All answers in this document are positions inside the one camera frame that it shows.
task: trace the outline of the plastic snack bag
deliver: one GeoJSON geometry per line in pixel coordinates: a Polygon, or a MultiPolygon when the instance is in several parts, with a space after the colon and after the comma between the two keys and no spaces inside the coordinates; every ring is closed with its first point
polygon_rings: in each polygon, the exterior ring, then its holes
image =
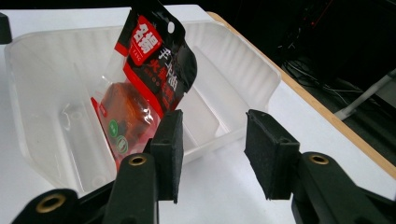
{"type": "Polygon", "coordinates": [[[156,0],[133,1],[92,104],[117,167],[142,152],[197,74],[182,24],[156,0]]]}

